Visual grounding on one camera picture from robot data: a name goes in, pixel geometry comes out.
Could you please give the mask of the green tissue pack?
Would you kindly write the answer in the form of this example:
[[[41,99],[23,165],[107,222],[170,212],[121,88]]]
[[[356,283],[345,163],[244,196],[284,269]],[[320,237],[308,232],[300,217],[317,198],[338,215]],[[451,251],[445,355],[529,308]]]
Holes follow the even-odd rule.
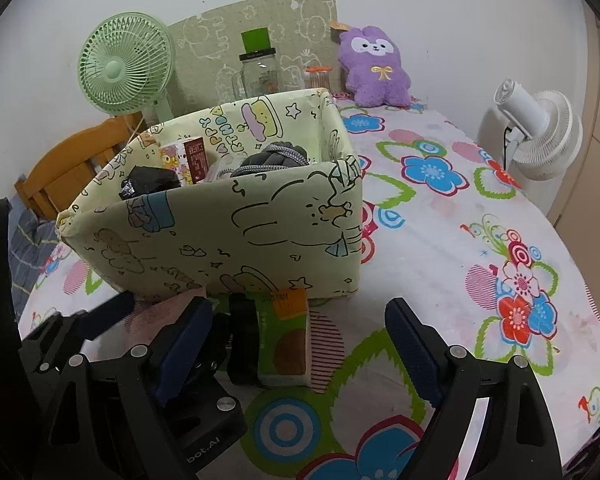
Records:
[[[254,296],[259,326],[258,378],[267,387],[309,387],[309,303],[304,289]]]

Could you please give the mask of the pink paper packet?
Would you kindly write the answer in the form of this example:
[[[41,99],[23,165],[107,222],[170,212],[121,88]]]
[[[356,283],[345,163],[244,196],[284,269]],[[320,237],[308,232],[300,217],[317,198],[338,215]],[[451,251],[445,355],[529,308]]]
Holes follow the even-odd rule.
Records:
[[[194,297],[206,298],[207,293],[203,288],[196,288],[158,304],[137,304],[124,322],[125,348],[131,349],[137,344],[150,344],[164,326],[173,324],[180,317]]]

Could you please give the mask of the black plastic bag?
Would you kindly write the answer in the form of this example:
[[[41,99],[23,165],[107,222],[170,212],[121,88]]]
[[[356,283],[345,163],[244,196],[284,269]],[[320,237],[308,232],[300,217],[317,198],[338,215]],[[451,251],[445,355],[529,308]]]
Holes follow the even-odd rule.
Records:
[[[178,176],[166,168],[135,166],[129,177],[121,182],[119,196],[122,200],[179,188]]]

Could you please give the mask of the clear bag of masks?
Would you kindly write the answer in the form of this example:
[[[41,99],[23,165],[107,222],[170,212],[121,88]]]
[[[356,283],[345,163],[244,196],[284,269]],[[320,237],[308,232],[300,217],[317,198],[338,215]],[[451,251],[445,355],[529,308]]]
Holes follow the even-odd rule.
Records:
[[[242,166],[246,158],[245,153],[226,154],[209,167],[204,182],[208,183],[228,178],[236,169]]]

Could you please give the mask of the grey drawstring pouch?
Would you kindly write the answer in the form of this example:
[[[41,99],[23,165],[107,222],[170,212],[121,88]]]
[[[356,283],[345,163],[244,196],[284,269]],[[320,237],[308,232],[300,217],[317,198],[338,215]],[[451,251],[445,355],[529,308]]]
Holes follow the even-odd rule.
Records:
[[[272,142],[259,153],[248,156],[230,175],[248,176],[248,174],[308,166],[309,163],[306,150],[301,146],[290,142]]]

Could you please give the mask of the cartoon tissue pack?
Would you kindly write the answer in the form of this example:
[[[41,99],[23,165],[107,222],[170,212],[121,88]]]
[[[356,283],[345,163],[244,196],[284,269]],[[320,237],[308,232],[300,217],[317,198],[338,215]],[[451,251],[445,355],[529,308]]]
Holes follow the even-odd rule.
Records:
[[[201,136],[163,145],[160,155],[163,167],[178,177],[181,186],[194,185],[207,177],[209,164]]]

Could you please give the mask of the grey plaid pillow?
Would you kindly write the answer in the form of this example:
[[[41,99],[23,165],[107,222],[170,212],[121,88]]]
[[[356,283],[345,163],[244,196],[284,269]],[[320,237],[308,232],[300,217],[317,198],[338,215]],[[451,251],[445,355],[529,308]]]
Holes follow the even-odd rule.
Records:
[[[33,285],[58,243],[54,220],[41,220],[18,196],[9,200],[8,261],[12,276],[12,304],[20,316]]]

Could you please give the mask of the yellow cartoon fabric box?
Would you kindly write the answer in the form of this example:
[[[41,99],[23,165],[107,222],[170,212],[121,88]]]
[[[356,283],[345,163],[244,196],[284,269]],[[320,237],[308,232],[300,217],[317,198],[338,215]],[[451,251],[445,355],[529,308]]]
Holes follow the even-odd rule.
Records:
[[[160,168],[163,145],[197,136],[209,166],[272,142],[301,146],[310,163],[120,198],[135,166]],[[146,299],[196,287],[334,298],[358,289],[362,195],[358,155],[332,95],[297,90],[150,127],[59,214],[56,230],[109,285]]]

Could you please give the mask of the floral tablecloth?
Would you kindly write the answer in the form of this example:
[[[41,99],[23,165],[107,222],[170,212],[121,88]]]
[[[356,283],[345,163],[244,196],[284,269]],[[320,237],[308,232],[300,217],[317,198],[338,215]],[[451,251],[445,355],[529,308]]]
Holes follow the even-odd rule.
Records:
[[[332,98],[363,177],[358,289],[306,294],[311,385],[237,389],[247,432],[202,476],[396,478],[434,414],[385,328],[396,297],[478,359],[526,358],[569,465],[600,432],[600,316],[567,247],[517,182],[441,114]],[[55,231],[18,321],[23,334],[117,291],[59,238],[56,222]],[[120,354],[124,322],[85,353]]]

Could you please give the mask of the wooden door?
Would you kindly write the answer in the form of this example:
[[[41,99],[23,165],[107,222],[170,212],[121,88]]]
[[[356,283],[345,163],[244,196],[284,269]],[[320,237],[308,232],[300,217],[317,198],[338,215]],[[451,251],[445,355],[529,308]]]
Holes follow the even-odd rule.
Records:
[[[567,171],[548,218],[588,286],[600,287],[600,20],[584,9],[588,76],[582,114],[583,144]]]

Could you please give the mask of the glass mason jar mug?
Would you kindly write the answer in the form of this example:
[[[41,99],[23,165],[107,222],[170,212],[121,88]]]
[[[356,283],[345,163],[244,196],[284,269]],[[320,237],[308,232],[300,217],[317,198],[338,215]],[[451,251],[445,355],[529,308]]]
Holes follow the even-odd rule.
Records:
[[[242,67],[232,76],[236,100],[266,96],[283,90],[276,50],[267,48],[239,55]]]

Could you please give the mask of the green desk fan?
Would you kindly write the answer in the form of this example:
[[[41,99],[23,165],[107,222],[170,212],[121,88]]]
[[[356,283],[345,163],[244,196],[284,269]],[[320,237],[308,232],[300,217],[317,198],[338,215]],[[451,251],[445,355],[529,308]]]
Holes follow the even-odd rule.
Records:
[[[109,115],[151,108],[159,122],[168,122],[174,118],[168,98],[174,66],[174,41],[163,21],[124,12],[103,20],[87,37],[78,81],[87,101]]]

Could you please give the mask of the toothpick jar orange lid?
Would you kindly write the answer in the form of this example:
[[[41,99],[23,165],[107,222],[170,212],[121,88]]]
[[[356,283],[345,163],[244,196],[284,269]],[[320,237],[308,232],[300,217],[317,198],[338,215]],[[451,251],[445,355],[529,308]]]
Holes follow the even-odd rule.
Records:
[[[329,66],[308,66],[303,73],[304,86],[306,88],[323,88],[330,91],[330,74],[332,68]]]

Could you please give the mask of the purple plush bunny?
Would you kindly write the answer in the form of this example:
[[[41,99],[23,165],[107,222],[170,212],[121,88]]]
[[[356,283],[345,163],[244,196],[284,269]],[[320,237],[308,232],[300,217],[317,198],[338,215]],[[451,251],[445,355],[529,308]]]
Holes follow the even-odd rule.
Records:
[[[344,85],[362,107],[411,106],[411,78],[399,47],[379,27],[350,28],[339,36],[338,61]]]

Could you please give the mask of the green cup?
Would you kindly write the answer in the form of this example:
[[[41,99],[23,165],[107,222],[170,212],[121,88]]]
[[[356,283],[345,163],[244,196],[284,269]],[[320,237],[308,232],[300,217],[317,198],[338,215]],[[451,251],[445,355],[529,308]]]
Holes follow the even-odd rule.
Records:
[[[271,47],[268,29],[260,27],[242,32],[242,45],[248,54],[268,50]]]

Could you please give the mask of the white standing fan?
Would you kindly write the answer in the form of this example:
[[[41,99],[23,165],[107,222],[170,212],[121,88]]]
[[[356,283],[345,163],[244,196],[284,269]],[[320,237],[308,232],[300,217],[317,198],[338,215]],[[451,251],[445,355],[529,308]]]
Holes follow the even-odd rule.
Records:
[[[565,93],[532,93],[516,80],[504,80],[477,142],[555,224],[580,176],[588,142],[577,107]]]

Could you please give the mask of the green patterned cardboard panel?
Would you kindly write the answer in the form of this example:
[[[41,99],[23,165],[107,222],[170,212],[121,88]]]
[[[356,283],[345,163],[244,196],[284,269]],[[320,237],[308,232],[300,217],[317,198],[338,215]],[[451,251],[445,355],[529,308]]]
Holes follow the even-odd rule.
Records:
[[[232,76],[242,67],[242,33],[265,28],[282,74],[282,89],[304,87],[304,73],[329,67],[329,85],[339,90],[337,43],[330,24],[337,0],[242,0],[194,15],[169,27],[175,66],[168,85],[174,116],[230,102]]]

